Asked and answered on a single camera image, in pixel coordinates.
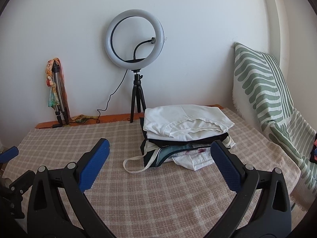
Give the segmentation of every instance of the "white fabric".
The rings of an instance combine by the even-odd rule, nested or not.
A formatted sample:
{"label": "white fabric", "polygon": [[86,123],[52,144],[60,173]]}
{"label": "white fabric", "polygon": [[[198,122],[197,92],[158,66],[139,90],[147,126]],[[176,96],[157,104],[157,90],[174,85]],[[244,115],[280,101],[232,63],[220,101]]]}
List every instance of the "white fabric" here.
{"label": "white fabric", "polygon": [[143,130],[149,139],[199,140],[223,134],[232,126],[234,123],[218,107],[173,105],[144,112]]}
{"label": "white fabric", "polygon": [[214,160],[210,155],[210,149],[206,152],[198,153],[195,155],[172,157],[172,159],[175,164],[194,171],[214,163]]}
{"label": "white fabric", "polygon": [[[234,145],[235,145],[235,142],[232,140],[232,138],[230,136],[228,136],[223,142],[224,146],[228,149],[232,148]],[[126,169],[126,163],[129,161],[129,160],[141,160],[144,158],[144,156],[152,151],[152,150],[155,150],[150,161],[148,162],[148,164],[146,165],[146,167],[140,169],[140,170],[137,170],[137,171],[129,171]],[[160,151],[160,148],[149,142],[148,140],[145,142],[145,146],[144,146],[144,155],[142,156],[135,156],[135,157],[131,157],[131,158],[128,158],[126,160],[123,161],[123,168],[128,172],[128,173],[131,173],[131,174],[137,174],[137,173],[140,173],[140,172],[143,172],[145,171],[146,169],[148,169],[151,164],[154,162],[155,158],[157,157],[158,153]],[[208,151],[206,152],[202,152],[202,153],[197,153],[197,154],[193,154],[193,155],[183,155],[183,156],[176,156],[176,157],[169,157],[167,158],[164,163],[166,162],[171,162],[173,161],[175,164],[177,165],[180,165],[180,166],[183,166],[187,169],[191,169],[191,170],[198,170],[204,166],[208,166],[208,165],[211,165],[214,161],[210,155],[210,148],[208,149]]]}

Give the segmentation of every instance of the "bag strap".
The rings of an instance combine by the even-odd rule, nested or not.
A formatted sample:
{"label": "bag strap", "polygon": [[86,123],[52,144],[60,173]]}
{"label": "bag strap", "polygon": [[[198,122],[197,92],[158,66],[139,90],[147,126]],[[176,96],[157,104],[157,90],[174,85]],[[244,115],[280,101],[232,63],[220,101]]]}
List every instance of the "bag strap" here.
{"label": "bag strap", "polygon": [[142,155],[142,156],[135,156],[135,157],[131,157],[131,158],[128,158],[128,159],[124,160],[124,161],[123,161],[123,168],[124,168],[128,173],[131,173],[131,174],[137,174],[137,173],[143,172],[143,171],[145,171],[146,169],[148,169],[148,168],[151,166],[151,164],[154,162],[154,160],[155,160],[155,158],[157,157],[157,155],[158,155],[158,153],[159,153],[160,150],[161,150],[161,149],[158,148],[158,149],[156,149],[156,150],[154,151],[154,153],[153,153],[151,159],[150,159],[149,162],[147,163],[146,167],[144,167],[143,169],[140,169],[140,170],[137,170],[137,171],[129,171],[129,170],[126,169],[126,163],[127,163],[129,160],[141,160],[141,159],[144,158],[144,156],[147,154],[147,151],[146,151],[146,150],[144,151],[144,155]]}
{"label": "bag strap", "polygon": [[230,136],[228,136],[227,138],[224,139],[224,141],[222,143],[227,149],[230,149],[232,142],[233,142],[233,140],[231,139]]}

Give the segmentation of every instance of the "plaid bedsheet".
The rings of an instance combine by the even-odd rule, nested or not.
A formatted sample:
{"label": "plaid bedsheet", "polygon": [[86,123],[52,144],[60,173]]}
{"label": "plaid bedsheet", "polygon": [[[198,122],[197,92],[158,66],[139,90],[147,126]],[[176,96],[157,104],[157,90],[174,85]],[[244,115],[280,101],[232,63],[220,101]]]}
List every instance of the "plaid bedsheet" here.
{"label": "plaid bedsheet", "polygon": [[[296,164],[235,113],[229,109],[223,112],[235,123],[229,130],[237,144],[231,153],[259,170],[281,168],[290,193],[300,177]],[[139,121],[31,130],[19,146],[19,156],[9,162],[4,177],[15,180],[28,169],[36,172],[41,165],[63,168],[78,161],[100,138],[109,140],[110,155],[85,195],[118,238],[203,237],[235,196],[215,164],[191,171],[169,162],[139,174],[127,173],[123,160],[141,154],[143,136]],[[142,164],[136,161],[127,167],[142,168]],[[23,195],[25,214],[30,191]],[[70,219],[80,226],[64,190],[60,191]],[[240,226],[250,219],[259,194],[257,191]],[[22,225],[26,228],[26,218]]]}

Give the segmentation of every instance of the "ring light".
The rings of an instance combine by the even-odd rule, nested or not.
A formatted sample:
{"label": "ring light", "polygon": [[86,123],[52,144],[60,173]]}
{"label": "ring light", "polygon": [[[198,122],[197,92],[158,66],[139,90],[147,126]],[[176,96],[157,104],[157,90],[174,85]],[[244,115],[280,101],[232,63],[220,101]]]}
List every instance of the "ring light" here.
{"label": "ring light", "polygon": [[[134,60],[131,61],[124,61],[121,59],[115,52],[113,44],[112,44],[112,38],[115,32],[116,27],[125,19],[130,18],[130,17],[141,17],[148,22],[151,23],[151,25],[154,28],[155,31],[155,43],[154,43],[154,48],[152,52],[148,55],[148,57],[144,59],[139,59],[139,60]],[[106,36],[105,36],[105,49],[107,52],[107,55],[109,56],[110,60],[117,66],[121,68],[125,68],[128,70],[137,70],[137,69],[142,69],[152,62],[159,56],[161,53],[161,50],[163,48],[164,44],[164,32],[161,23],[159,20],[152,15],[151,13],[144,11],[144,10],[128,10],[120,13],[118,16],[116,16],[112,22],[110,23],[109,27],[107,28],[106,31]]]}

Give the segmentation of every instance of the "white wall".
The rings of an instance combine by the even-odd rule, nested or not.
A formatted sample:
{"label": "white wall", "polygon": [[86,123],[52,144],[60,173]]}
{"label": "white wall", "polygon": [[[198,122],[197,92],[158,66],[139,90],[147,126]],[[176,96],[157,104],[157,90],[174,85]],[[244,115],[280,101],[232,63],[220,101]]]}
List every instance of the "white wall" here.
{"label": "white wall", "polygon": [[[135,8],[153,13],[167,38],[157,60],[141,71],[147,107],[232,107],[233,43],[268,52],[265,0],[11,0],[0,17],[4,145],[18,144],[37,123],[55,120],[45,83],[46,63],[54,57],[63,65],[71,115],[105,108],[124,70],[104,52],[104,32],[117,14]],[[153,33],[144,19],[127,19],[115,33],[115,49],[131,59],[134,47]],[[138,56],[150,49],[144,45]],[[132,86],[128,72],[105,114],[130,111]]]}
{"label": "white wall", "polygon": [[287,79],[289,64],[289,31],[284,0],[265,0],[269,19],[269,53],[280,65]]}
{"label": "white wall", "polygon": [[2,146],[2,142],[0,140],[0,152],[2,152],[2,150],[3,150],[3,146]]}
{"label": "white wall", "polygon": [[317,15],[307,0],[284,0],[289,25],[287,84],[295,107],[317,130]]}

